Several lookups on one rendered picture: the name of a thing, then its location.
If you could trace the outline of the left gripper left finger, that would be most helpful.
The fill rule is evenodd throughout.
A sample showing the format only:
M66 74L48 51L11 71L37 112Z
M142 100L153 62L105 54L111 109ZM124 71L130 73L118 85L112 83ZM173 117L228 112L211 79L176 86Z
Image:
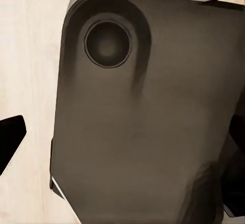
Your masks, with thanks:
M22 115L0 120L0 176L26 134Z

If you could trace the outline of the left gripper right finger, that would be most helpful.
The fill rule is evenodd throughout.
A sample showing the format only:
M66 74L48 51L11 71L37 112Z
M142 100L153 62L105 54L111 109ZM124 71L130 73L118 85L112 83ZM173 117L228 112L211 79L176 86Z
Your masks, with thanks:
M233 115L230 126L229 134L240 148L245 156L245 117L240 115Z

